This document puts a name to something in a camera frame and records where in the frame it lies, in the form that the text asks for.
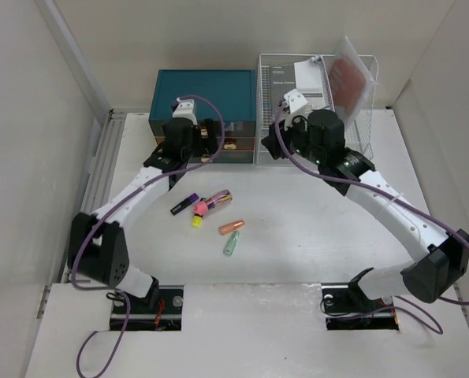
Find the orange translucent capsule tube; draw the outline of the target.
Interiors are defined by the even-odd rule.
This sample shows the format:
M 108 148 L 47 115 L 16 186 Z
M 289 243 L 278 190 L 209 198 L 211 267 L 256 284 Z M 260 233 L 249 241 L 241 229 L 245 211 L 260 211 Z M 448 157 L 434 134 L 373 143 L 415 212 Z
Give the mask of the orange translucent capsule tube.
M 235 220 L 234 222 L 222 225 L 218 231 L 221 235 L 226 235 L 242 228 L 244 225 L 245 222 L 243 220 Z

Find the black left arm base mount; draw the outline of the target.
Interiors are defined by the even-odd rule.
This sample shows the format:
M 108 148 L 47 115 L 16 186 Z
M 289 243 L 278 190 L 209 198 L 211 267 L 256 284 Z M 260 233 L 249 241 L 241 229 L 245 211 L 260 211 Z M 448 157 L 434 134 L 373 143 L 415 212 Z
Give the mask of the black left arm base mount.
M 109 330 L 120 331 L 125 321 L 127 304 L 120 293 L 109 291 L 112 302 Z M 150 302 L 128 295 L 131 310 L 127 331 L 178 332 L 182 326 L 183 286 L 161 286 Z

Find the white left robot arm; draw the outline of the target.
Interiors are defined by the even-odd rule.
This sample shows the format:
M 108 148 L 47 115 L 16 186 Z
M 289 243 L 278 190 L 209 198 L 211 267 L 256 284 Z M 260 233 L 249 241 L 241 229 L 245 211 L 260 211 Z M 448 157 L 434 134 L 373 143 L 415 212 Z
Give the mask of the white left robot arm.
M 190 160 L 204 154 L 215 159 L 225 135 L 222 124 L 212 119 L 198 122 L 193 116 L 174 116 L 163 131 L 163 141 L 117 196 L 93 213 L 80 212 L 73 218 L 69 238 L 73 286 L 84 289 L 77 277 L 86 276 L 97 282 L 97 289 L 120 292 L 144 313 L 157 306 L 159 283 L 131 264 L 125 231 L 194 169 Z

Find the grey Canon setup guide booklet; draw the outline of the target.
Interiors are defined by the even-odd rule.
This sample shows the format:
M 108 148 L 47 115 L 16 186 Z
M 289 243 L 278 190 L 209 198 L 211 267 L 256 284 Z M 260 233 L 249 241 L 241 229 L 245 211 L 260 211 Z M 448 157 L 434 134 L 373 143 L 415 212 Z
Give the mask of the grey Canon setup guide booklet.
M 297 89 L 312 109 L 331 106 L 324 61 L 319 56 L 306 61 L 270 66 L 270 97 L 275 110 L 284 94 Z

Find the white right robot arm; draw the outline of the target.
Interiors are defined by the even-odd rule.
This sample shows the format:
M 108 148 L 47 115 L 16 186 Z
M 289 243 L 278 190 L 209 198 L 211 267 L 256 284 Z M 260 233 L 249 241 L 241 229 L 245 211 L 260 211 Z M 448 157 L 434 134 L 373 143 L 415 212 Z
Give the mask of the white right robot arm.
M 360 152 L 346 146 L 344 123 L 329 109 L 295 115 L 291 124 L 277 118 L 262 139 L 273 159 L 297 156 L 315 164 L 311 171 L 343 197 L 364 208 L 405 248 L 410 261 L 391 268 L 364 269 L 350 280 L 348 304 L 364 310 L 384 296 L 411 295 L 433 303 L 467 271 L 469 235 L 452 230 L 416 209 Z

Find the teal drawer organizer box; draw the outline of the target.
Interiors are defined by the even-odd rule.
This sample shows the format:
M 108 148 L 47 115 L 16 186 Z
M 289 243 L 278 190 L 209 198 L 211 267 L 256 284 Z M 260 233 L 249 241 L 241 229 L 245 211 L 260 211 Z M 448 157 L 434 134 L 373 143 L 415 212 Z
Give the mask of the teal drawer organizer box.
M 196 101 L 200 125 L 219 118 L 225 125 L 225 141 L 215 159 L 221 164 L 251 164 L 255 155 L 256 74 L 247 69 L 161 69 L 154 87 L 148 123 L 157 142 L 164 139 L 162 126 L 172 115 L 172 105 L 182 95 L 198 95 L 215 105 Z

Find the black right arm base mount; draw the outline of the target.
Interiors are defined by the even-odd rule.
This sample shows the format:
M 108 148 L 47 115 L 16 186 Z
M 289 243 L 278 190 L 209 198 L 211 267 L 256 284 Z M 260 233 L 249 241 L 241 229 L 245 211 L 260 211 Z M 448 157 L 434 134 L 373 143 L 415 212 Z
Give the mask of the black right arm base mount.
M 324 283 L 321 292 L 320 310 L 328 331 L 399 330 L 393 309 L 349 283 Z

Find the colourful pen bundle pouch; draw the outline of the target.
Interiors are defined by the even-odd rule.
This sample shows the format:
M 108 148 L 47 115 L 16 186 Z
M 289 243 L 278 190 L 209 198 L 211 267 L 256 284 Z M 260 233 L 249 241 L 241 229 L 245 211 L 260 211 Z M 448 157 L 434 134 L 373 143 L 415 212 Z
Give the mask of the colourful pen bundle pouch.
M 233 200 L 233 196 L 229 190 L 222 190 L 206 199 L 204 202 L 208 210 L 214 209 L 215 207 L 225 204 Z

